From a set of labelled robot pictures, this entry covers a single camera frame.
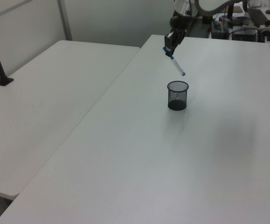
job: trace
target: lamp base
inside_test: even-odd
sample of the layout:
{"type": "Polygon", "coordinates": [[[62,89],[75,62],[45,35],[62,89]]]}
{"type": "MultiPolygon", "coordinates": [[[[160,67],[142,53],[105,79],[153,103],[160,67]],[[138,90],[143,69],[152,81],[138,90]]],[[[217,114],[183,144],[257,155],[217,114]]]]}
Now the lamp base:
{"type": "Polygon", "coordinates": [[[1,86],[6,86],[6,85],[10,84],[13,80],[14,80],[13,78],[7,78],[6,81],[0,82],[0,85],[1,86]]]}

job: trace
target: keyboard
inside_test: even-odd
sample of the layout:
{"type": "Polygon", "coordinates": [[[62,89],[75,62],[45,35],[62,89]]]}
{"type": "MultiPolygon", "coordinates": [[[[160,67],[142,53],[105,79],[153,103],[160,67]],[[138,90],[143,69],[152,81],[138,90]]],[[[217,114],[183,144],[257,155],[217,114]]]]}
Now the keyboard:
{"type": "Polygon", "coordinates": [[[256,27],[259,27],[260,25],[265,25],[265,21],[268,20],[260,9],[248,8],[248,13],[256,27]]]}

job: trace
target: electronic equipment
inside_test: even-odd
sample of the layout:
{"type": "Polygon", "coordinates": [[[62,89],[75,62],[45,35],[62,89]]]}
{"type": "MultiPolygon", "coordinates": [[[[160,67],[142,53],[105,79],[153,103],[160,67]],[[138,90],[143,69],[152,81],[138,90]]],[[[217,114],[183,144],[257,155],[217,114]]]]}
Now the electronic equipment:
{"type": "Polygon", "coordinates": [[[228,24],[223,21],[212,21],[210,25],[212,39],[229,39],[228,24]]]}
{"type": "Polygon", "coordinates": [[[264,25],[265,21],[268,20],[260,9],[248,8],[248,13],[256,27],[260,27],[260,25],[264,25]]]}
{"type": "Polygon", "coordinates": [[[256,42],[257,30],[249,27],[233,27],[232,40],[233,41],[248,41],[256,42]]]}

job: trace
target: black cable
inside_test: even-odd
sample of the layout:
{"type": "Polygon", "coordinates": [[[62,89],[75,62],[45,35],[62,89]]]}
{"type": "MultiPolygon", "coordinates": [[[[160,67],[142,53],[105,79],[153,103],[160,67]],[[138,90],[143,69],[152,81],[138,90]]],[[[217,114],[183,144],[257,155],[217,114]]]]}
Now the black cable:
{"type": "Polygon", "coordinates": [[[239,31],[243,31],[243,30],[248,30],[248,29],[254,29],[254,30],[259,30],[259,29],[257,29],[257,28],[242,28],[242,29],[237,29],[237,30],[235,30],[235,31],[232,31],[231,33],[229,33],[229,35],[231,35],[231,34],[233,34],[233,33],[236,33],[236,32],[239,32],[239,31]]]}
{"type": "Polygon", "coordinates": [[[264,28],[264,29],[262,29],[263,31],[265,31],[265,30],[270,30],[270,29],[268,29],[268,28],[264,28]]]}
{"type": "Polygon", "coordinates": [[[192,18],[192,2],[191,0],[189,0],[189,5],[190,5],[190,24],[189,24],[189,28],[187,30],[187,35],[186,36],[190,36],[190,32],[191,32],[191,28],[192,28],[192,23],[193,23],[193,18],[192,18]]]}
{"type": "Polygon", "coordinates": [[[219,14],[220,14],[220,13],[217,14],[217,16],[215,17],[215,19],[214,19],[213,21],[215,21],[215,20],[218,18],[218,15],[219,15],[219,14]]]}

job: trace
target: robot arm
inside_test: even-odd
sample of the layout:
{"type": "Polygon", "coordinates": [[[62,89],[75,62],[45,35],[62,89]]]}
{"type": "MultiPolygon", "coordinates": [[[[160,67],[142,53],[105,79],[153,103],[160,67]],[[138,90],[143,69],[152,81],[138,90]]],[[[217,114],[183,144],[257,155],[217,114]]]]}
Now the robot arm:
{"type": "Polygon", "coordinates": [[[187,34],[192,17],[199,11],[202,15],[212,16],[226,6],[242,0],[175,0],[174,13],[170,19],[171,31],[165,36],[166,55],[172,56],[176,47],[187,34]]]}

